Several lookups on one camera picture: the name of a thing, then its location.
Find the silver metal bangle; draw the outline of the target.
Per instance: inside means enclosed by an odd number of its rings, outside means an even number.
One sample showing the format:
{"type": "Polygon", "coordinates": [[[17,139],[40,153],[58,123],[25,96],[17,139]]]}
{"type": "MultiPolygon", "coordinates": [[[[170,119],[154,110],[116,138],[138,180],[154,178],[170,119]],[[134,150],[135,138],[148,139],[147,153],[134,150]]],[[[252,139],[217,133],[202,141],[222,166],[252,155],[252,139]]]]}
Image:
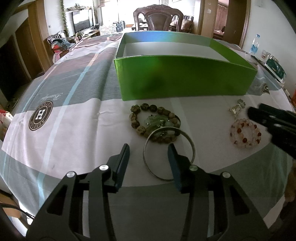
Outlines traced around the silver metal bangle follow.
{"type": "Polygon", "coordinates": [[[190,160],[190,164],[193,164],[195,159],[196,159],[196,147],[195,147],[195,143],[194,141],[192,140],[192,138],[183,130],[181,130],[180,128],[176,128],[176,127],[172,127],[172,126],[164,126],[164,127],[161,127],[161,128],[158,128],[154,131],[151,132],[151,134],[147,137],[146,141],[145,141],[145,144],[144,144],[144,147],[142,149],[142,159],[143,159],[143,162],[144,162],[144,166],[145,168],[147,169],[147,171],[156,179],[160,180],[160,181],[163,181],[163,182],[171,182],[173,181],[172,178],[163,178],[161,177],[160,175],[157,175],[153,170],[152,168],[150,167],[149,165],[149,161],[148,161],[148,157],[149,155],[147,154],[147,151],[148,151],[148,146],[149,146],[149,142],[152,140],[152,137],[157,134],[157,133],[164,133],[165,131],[174,131],[174,132],[177,132],[179,133],[181,136],[183,136],[187,141],[188,143],[190,144],[191,146],[191,149],[192,149],[192,157],[191,157],[191,160],[190,160]]]}

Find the silver square pendant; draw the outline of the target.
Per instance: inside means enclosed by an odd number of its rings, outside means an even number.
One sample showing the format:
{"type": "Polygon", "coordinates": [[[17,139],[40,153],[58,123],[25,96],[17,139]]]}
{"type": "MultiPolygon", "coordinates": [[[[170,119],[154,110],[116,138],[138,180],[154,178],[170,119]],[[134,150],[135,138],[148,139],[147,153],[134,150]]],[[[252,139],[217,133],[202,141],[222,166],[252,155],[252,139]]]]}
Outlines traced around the silver square pendant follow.
{"type": "Polygon", "coordinates": [[[235,106],[229,108],[229,111],[233,114],[234,117],[236,117],[241,113],[242,109],[243,107],[240,104],[236,104],[235,106]]]}

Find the green packaged box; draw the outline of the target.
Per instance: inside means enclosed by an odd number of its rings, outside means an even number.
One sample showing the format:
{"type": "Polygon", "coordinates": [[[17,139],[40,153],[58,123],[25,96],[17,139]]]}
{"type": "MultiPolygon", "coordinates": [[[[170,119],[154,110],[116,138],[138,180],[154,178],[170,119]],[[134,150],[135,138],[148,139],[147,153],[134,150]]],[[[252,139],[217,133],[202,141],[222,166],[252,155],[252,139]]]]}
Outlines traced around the green packaged box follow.
{"type": "Polygon", "coordinates": [[[264,66],[276,77],[281,83],[285,83],[286,73],[282,66],[274,58],[268,58],[264,66]]]}

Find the clear plastic water bottle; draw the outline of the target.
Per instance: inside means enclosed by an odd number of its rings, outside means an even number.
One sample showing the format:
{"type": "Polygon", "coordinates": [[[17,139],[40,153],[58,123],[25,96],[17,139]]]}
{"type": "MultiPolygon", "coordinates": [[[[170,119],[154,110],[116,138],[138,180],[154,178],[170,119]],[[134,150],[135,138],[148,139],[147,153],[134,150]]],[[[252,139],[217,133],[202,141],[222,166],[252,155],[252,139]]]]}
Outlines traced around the clear plastic water bottle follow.
{"type": "Polygon", "coordinates": [[[257,50],[258,50],[258,47],[259,47],[259,39],[260,39],[260,35],[257,34],[255,36],[255,38],[253,39],[253,41],[252,41],[252,45],[251,45],[251,48],[250,48],[250,51],[249,51],[249,54],[252,55],[252,56],[255,56],[256,53],[257,53],[257,50]]]}

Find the plaid bedsheet table cover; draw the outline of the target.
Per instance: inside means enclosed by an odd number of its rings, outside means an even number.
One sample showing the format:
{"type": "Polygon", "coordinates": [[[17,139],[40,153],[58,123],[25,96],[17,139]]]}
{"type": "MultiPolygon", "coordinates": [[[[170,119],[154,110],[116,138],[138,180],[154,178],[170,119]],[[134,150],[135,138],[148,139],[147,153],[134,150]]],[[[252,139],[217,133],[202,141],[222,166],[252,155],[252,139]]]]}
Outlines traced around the plaid bedsheet table cover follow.
{"type": "MultiPolygon", "coordinates": [[[[31,214],[69,171],[91,172],[124,144],[130,159],[123,187],[109,197],[118,240],[179,240],[187,196],[173,183],[154,178],[145,168],[145,139],[130,125],[130,108],[123,101],[114,56],[118,42],[100,37],[86,42],[35,79],[16,107],[1,142],[1,177],[31,214]]],[[[194,141],[195,164],[207,172],[230,172],[267,226],[278,217],[292,159],[262,138],[251,149],[234,147],[229,108],[236,96],[196,96],[151,99],[181,119],[181,128],[194,141]]],[[[149,143],[150,167],[163,178],[171,176],[167,146],[149,143]]]]}

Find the red white bag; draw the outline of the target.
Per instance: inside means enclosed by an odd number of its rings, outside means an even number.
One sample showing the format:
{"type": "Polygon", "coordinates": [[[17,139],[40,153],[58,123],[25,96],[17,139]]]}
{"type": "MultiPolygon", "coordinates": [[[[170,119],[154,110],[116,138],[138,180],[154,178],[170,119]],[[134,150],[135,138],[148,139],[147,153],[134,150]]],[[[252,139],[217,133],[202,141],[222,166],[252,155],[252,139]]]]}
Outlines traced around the red white bag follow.
{"type": "Polygon", "coordinates": [[[0,133],[0,136],[1,136],[1,141],[4,140],[5,138],[5,135],[6,135],[6,132],[11,124],[13,120],[13,115],[8,112],[8,111],[5,111],[3,109],[0,110],[0,125],[1,125],[1,133],[0,133]]]}

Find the brown sofa with cushions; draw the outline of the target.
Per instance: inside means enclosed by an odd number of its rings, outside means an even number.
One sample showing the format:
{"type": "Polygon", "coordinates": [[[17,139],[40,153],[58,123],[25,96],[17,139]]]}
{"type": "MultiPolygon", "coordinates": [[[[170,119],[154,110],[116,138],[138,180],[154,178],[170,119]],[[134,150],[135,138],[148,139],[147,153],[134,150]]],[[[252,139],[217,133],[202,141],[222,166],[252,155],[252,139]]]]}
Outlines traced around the brown sofa with cushions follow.
{"type": "MultiPolygon", "coordinates": [[[[170,23],[170,27],[169,30],[172,32],[176,32],[177,31],[177,23],[178,23],[178,16],[175,15],[172,18],[172,22],[170,23]]],[[[182,25],[181,25],[181,32],[184,33],[191,33],[193,30],[193,20],[194,17],[193,16],[183,16],[183,20],[182,20],[182,25]]]]}

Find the green cardboard box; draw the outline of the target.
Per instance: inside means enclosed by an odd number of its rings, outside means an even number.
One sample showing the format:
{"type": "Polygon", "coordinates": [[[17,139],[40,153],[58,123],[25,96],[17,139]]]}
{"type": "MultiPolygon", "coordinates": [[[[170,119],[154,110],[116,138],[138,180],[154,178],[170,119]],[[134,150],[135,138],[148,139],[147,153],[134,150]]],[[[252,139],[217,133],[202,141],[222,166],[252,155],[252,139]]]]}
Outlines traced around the green cardboard box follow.
{"type": "Polygon", "coordinates": [[[200,35],[125,33],[114,66],[124,101],[245,95],[257,69],[219,41],[200,35]]]}

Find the dark wooden chair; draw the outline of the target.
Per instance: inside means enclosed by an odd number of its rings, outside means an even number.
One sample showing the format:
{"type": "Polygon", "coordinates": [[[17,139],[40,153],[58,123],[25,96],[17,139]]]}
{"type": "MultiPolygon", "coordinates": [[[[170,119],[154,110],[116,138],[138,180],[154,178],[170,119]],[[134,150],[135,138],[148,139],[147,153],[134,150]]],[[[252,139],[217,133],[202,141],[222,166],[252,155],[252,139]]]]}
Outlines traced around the dark wooden chair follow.
{"type": "Polygon", "coordinates": [[[184,15],[178,9],[171,8],[170,6],[166,6],[164,4],[153,4],[150,6],[137,8],[133,12],[136,31],[140,30],[138,17],[140,14],[144,15],[149,31],[168,31],[173,17],[177,16],[178,22],[176,31],[181,31],[184,15]]]}

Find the pile of clothes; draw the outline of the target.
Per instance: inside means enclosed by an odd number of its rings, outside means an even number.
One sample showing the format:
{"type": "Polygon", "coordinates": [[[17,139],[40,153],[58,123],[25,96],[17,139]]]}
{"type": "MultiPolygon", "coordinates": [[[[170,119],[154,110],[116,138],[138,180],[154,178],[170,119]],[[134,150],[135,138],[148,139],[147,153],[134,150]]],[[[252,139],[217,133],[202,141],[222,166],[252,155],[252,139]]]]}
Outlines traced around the pile of clothes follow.
{"type": "Polygon", "coordinates": [[[76,41],[72,37],[66,37],[65,31],[61,30],[56,34],[50,35],[47,38],[47,42],[50,45],[53,53],[55,54],[66,54],[68,53],[76,44],[76,41]]]}

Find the wooden tv cabinet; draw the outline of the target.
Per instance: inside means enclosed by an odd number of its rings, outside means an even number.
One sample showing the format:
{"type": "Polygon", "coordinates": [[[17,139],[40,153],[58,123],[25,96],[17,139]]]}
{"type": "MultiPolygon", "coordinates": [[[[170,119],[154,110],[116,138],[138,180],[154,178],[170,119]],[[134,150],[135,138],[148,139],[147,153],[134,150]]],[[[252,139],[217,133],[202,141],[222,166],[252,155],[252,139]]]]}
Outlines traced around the wooden tv cabinet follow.
{"type": "Polygon", "coordinates": [[[97,36],[100,36],[100,31],[94,28],[81,30],[75,34],[75,37],[78,38],[79,40],[88,39],[88,38],[97,37],[97,36]]]}

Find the hanging green vine garland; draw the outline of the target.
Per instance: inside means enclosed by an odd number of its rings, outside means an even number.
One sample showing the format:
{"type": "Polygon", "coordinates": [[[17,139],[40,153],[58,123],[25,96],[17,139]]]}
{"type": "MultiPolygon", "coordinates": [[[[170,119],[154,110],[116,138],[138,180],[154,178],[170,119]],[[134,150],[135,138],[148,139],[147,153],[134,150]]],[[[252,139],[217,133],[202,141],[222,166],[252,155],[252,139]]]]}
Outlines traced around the hanging green vine garland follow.
{"type": "Polygon", "coordinates": [[[66,13],[65,13],[64,0],[60,0],[60,7],[61,7],[61,15],[62,15],[64,33],[65,33],[66,37],[69,37],[69,30],[68,30],[68,26],[67,26],[67,18],[66,18],[66,13]]]}

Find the flat screen television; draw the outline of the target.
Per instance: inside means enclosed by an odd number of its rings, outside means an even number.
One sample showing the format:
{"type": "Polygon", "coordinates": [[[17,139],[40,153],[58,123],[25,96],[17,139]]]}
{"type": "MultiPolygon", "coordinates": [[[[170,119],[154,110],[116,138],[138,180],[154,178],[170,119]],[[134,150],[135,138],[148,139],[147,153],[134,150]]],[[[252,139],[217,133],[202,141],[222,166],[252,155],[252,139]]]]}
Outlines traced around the flat screen television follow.
{"type": "Polygon", "coordinates": [[[72,12],[75,33],[93,27],[92,9],[81,9],[72,12]]]}

